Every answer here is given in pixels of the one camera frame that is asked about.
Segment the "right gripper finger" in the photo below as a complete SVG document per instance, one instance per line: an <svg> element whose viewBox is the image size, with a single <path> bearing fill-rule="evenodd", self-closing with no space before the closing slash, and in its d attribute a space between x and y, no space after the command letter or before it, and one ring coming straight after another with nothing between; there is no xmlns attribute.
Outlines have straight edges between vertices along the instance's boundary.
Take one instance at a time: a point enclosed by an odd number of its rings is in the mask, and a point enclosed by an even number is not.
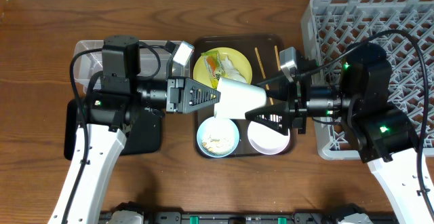
<svg viewBox="0 0 434 224"><path fill-rule="evenodd" d="M288 103L286 102L245 112L245 118L251 122L266 126L284 136L289 134L290 112Z"/></svg>
<svg viewBox="0 0 434 224"><path fill-rule="evenodd" d="M256 84L257 87L264 88L269 98L281 101L288 101L290 98L291 75L276 73L269 78L264 78Z"/></svg>

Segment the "pink bowl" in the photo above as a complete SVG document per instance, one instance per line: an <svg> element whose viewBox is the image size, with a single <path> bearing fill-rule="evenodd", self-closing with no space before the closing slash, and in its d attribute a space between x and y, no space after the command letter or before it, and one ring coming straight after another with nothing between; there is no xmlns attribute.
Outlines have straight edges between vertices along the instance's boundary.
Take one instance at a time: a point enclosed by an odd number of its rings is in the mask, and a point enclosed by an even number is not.
<svg viewBox="0 0 434 224"><path fill-rule="evenodd" d="M276 155L283 152L290 144L290 131L288 131L287 135L283 135L262 124L250 122L248 140L259 153Z"/></svg>

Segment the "wooden chopstick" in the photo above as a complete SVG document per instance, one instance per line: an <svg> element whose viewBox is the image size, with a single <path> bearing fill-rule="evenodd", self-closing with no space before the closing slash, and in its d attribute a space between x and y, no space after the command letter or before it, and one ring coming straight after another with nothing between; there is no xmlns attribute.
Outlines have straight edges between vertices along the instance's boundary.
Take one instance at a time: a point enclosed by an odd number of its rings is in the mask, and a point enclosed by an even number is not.
<svg viewBox="0 0 434 224"><path fill-rule="evenodd" d="M277 63L277 70L280 71L281 70L281 63L280 63L279 50L278 50L277 45L274 46L274 50L275 50L275 59L276 59L276 63Z"/></svg>
<svg viewBox="0 0 434 224"><path fill-rule="evenodd" d="M261 61L261 58L260 58L260 54L259 54L258 48L255 47L254 50L255 50L255 53L256 53L257 60L258 60L258 64L259 64L259 67L260 67L262 78L265 80L267 77L266 77L265 72L264 72L264 67L262 65L262 61ZM269 85L265 84L265 88L266 88L266 90L269 90ZM271 105L274 105L274 101L273 101L272 98L269 98L269 101L270 101Z"/></svg>

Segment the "green snack wrapper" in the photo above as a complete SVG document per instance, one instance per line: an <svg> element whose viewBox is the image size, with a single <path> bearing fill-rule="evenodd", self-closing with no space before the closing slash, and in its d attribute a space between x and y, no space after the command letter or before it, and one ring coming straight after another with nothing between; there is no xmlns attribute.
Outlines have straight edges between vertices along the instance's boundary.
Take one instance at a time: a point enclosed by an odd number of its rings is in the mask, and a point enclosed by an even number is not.
<svg viewBox="0 0 434 224"><path fill-rule="evenodd" d="M220 61L220 54L217 50L214 50L202 53L201 57L208 71L211 85L216 89L220 78L226 75L226 71Z"/></svg>

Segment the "white paper cup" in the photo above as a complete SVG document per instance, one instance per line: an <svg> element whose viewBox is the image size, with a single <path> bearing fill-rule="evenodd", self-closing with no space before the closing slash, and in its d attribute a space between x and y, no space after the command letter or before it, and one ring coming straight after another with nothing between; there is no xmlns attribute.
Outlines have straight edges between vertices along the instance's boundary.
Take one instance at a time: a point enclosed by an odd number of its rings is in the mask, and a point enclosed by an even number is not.
<svg viewBox="0 0 434 224"><path fill-rule="evenodd" d="M217 91L220 102L214 105L214 117L245 119L248 111L267 104L265 89L228 78L220 78Z"/></svg>

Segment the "white tissue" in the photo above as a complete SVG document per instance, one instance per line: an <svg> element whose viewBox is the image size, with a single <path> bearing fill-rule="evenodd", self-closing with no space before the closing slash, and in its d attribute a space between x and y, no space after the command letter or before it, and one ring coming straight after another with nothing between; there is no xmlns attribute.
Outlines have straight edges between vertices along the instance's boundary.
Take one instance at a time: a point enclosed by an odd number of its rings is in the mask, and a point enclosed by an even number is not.
<svg viewBox="0 0 434 224"><path fill-rule="evenodd" d="M245 77L233 66L233 63L228 56L222 61L225 77L242 83L247 83Z"/></svg>

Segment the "yellow plate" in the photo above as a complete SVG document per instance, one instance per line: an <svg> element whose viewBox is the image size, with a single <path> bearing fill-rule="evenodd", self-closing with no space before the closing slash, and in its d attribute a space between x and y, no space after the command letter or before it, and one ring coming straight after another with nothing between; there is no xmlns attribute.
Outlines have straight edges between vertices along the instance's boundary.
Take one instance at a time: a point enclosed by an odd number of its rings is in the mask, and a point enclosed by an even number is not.
<svg viewBox="0 0 434 224"><path fill-rule="evenodd" d="M233 66L240 72L240 74L245 78L246 83L252 82L252 67L249 60L239 51L232 48L213 48L211 51L218 51L220 54L220 59L225 59L226 57L232 62ZM193 79L205 84L207 86L212 86L208 72L205 68L205 63L203 58L200 56L196 58L194 68L193 68Z"/></svg>

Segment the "light blue bowl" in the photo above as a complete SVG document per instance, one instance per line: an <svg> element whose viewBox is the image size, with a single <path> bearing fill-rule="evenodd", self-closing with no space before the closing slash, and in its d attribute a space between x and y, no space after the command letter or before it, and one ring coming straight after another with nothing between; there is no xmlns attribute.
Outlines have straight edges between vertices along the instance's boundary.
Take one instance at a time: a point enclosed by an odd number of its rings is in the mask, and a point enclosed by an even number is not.
<svg viewBox="0 0 434 224"><path fill-rule="evenodd" d="M231 119L209 117L196 133L199 152L211 158L229 156L236 150L239 140L239 129Z"/></svg>

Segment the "food scraps rice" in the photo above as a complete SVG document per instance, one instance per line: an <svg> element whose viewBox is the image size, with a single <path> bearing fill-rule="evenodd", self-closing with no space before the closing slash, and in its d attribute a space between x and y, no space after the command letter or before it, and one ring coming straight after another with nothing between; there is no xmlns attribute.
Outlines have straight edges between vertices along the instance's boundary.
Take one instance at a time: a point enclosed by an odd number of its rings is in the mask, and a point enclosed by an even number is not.
<svg viewBox="0 0 434 224"><path fill-rule="evenodd" d="M225 154L233 147L233 144L229 139L213 137L211 135L203 137L201 145L207 152L216 155Z"/></svg>

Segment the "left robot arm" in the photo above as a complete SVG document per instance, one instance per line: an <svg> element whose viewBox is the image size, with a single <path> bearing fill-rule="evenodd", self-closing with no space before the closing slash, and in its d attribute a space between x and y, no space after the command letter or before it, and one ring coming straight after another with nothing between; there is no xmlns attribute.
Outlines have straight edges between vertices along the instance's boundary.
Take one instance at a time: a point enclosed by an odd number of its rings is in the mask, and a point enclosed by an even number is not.
<svg viewBox="0 0 434 224"><path fill-rule="evenodd" d="M220 100L220 93L189 77L173 76L172 65L185 65L194 47L167 41L170 53L163 81L140 74L140 51L147 49L161 66L157 46L129 35L103 41L102 70L91 76L85 97L71 81L75 109L75 146L68 174L50 223L97 223L116 161L127 139L146 115L187 114Z"/></svg>

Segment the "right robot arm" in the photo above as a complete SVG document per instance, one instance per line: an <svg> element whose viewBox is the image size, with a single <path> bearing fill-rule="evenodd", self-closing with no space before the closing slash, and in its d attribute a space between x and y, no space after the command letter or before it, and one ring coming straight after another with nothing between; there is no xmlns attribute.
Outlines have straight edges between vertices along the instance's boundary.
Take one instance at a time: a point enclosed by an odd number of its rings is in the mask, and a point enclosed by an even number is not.
<svg viewBox="0 0 434 224"><path fill-rule="evenodd" d="M433 222L433 182L422 152L424 134L389 101L392 67L386 51L375 43L355 43L343 57L336 86L314 86L322 67L295 49L280 53L281 70L263 84L279 82L268 96L277 105L245 113L251 122L278 133L306 129L307 118L337 124L362 162L386 193L399 223Z"/></svg>

